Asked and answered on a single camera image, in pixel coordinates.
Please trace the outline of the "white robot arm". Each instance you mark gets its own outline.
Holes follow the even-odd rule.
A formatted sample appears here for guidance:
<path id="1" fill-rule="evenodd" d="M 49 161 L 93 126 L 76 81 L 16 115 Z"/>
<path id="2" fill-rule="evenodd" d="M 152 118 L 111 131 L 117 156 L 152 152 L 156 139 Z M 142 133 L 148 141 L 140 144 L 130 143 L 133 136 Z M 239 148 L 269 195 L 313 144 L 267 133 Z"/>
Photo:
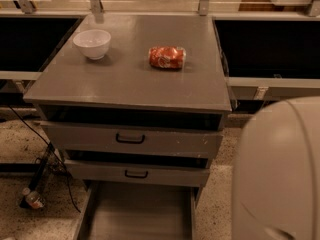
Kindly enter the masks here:
<path id="1" fill-rule="evenodd" d="M 320 240 L 320 98 L 274 103 L 244 126 L 232 240 Z"/>

